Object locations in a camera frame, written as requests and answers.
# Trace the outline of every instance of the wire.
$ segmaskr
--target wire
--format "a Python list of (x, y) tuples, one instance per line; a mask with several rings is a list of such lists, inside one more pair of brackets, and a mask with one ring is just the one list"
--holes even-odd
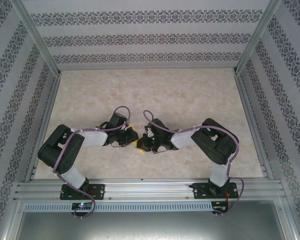
[(69, 138), (66, 140), (65, 144), (63, 145), (63, 148), (54, 164), (54, 167), (53, 167), (53, 170), (52, 172), (54, 174), (57, 174), (58, 178), (60, 178), (63, 182), (65, 182), (70, 188), (72, 188), (73, 190), (83, 194), (83, 195), (86, 195), (87, 197), (89, 197), (91, 200), (92, 200), (92, 203), (93, 203), (93, 207), (91, 206), (91, 211), (88, 212), (86, 215), (84, 216), (77, 216), (76, 215), (76, 211), (77, 209), (74, 210), (73, 212), (73, 215), (76, 219), (83, 219), (83, 218), (86, 218), (88, 217), (89, 215), (91, 215), (94, 210), (95, 210), (95, 207), (96, 207), (96, 201), (95, 199), (88, 193), (84, 192), (84, 191), (81, 191), (80, 189), (76, 188), (75, 186), (71, 185), (70, 183), (68, 183), (59, 173), (57, 173), (57, 168), (58, 168), (58, 165), (61, 161), (61, 158), (62, 156), (64, 155), (65, 153), (65, 150), (67, 149), (68, 145), (69, 145), (69, 142), (71, 141), (71, 139), (74, 137), (74, 135), (80, 133), (80, 132), (87, 132), (87, 131), (96, 131), (96, 132), (109, 132), (109, 131), (115, 131), (115, 130), (118, 130), (118, 129), (121, 129), (122, 127), (126, 126), (127, 124), (129, 124), (129, 121), (130, 121), (130, 117), (131, 117), (131, 111), (130, 109), (127, 107), (127, 106), (118, 106), (114, 111), (113, 113), (116, 113), (118, 109), (127, 109), (128, 111), (128, 117), (126, 119), (126, 121), (124, 121), (124, 123), (120, 126), (117, 126), (117, 127), (114, 127), (114, 128), (108, 128), (108, 129), (98, 129), (98, 128), (84, 128), (84, 129), (79, 129), (79, 130), (76, 130), (74, 131), (73, 133), (70, 134)]
[(199, 130), (199, 129), (215, 129), (215, 130), (219, 130), (225, 134), (227, 134), (230, 138), (232, 138), (232, 140), (234, 141), (235, 143), (235, 153), (234, 155), (232, 156), (232, 158), (229, 160), (229, 164), (228, 164), (228, 168), (226, 170), (226, 176), (229, 178), (229, 179), (239, 179), (241, 182), (242, 182), (242, 188), (241, 188), (241, 192), (238, 196), (238, 198), (236, 199), (236, 201), (234, 202), (233, 206), (226, 212), (224, 213), (224, 215), (228, 214), (230, 211), (232, 211), (232, 209), (237, 205), (238, 201), (240, 200), (243, 192), (244, 192), (244, 189), (245, 189), (245, 183), (244, 183), (244, 180), (241, 178), (241, 177), (232, 177), (232, 176), (229, 176), (229, 173), (230, 173), (230, 167), (231, 167), (231, 163), (232, 161), (237, 157), (238, 153), (239, 153), (239, 142), (238, 140), (236, 139), (236, 137), (229, 131), (223, 129), (223, 128), (220, 128), (220, 127), (217, 127), (217, 126), (210, 126), (210, 125), (200, 125), (200, 126), (194, 126), (194, 127), (190, 127), (190, 128), (187, 128), (187, 129), (183, 129), (183, 130), (180, 130), (180, 131), (173, 131), (173, 130), (169, 130), (167, 128), (164, 128), (162, 126), (159, 126), (157, 124), (155, 124), (152, 120), (150, 120), (146, 113), (149, 113), (151, 115), (151, 118), (152, 120), (155, 118), (153, 113), (149, 110), (144, 110), (143, 111), (143, 115), (145, 117), (145, 119), (147, 119), (149, 121), (149, 123), (151, 123), (153, 126), (163, 130), (163, 131), (166, 131), (168, 133), (172, 133), (172, 134), (180, 134), (180, 133), (185, 133), (185, 132), (188, 132), (188, 131), (192, 131), (192, 130)]

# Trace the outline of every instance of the vented metal strip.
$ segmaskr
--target vented metal strip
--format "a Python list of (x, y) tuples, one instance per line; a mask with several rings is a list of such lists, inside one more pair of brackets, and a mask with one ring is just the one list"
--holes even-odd
[[(71, 212), (71, 202), (33, 202), (27, 203), (25, 213), (68, 213)], [(95, 212), (127, 213), (127, 212), (201, 212), (212, 211), (210, 201), (192, 202), (98, 202)]]

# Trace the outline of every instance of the marble floor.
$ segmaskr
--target marble floor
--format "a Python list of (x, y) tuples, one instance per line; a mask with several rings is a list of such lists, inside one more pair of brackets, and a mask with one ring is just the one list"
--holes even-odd
[[(212, 118), (233, 132), (240, 152), (231, 176), (262, 177), (248, 123), (230, 68), (160, 68), (64, 71), (46, 137), (60, 124), (91, 128), (108, 121), (126, 105), (139, 134), (152, 111), (170, 129), (185, 129)], [(127, 116), (125, 109), (119, 113)], [(89, 179), (208, 178), (211, 161), (197, 146), (160, 154), (123, 148), (82, 148), (75, 166)], [(52, 179), (52, 169), (39, 160), (36, 179)]]

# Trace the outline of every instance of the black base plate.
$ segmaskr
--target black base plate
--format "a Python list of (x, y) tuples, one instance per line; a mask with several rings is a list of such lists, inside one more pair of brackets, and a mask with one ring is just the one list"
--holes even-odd
[[(94, 200), (103, 200), (105, 195), (105, 185), (104, 184), (89, 184), (88, 191)], [(63, 184), (60, 193), (61, 200), (90, 200), (86, 195), (83, 195), (76, 190), (73, 190), (67, 184)]]
[(196, 182), (190, 185), (193, 189), (194, 199), (225, 199), (226, 194), (229, 194), (229, 199), (237, 199), (238, 189), (234, 182), (227, 182), (224, 186), (219, 187), (217, 196), (210, 192), (210, 184), (208, 182)]

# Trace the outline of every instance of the damask pattern wall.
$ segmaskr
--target damask pattern wall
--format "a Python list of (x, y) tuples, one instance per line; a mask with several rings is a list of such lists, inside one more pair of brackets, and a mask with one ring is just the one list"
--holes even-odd
[(8, 0), (0, 0), (0, 225), (28, 170), (55, 76)]
[(234, 67), (269, 0), (25, 0), (62, 70)]
[(300, 222), (300, 0), (280, 3), (241, 77), (272, 171)]

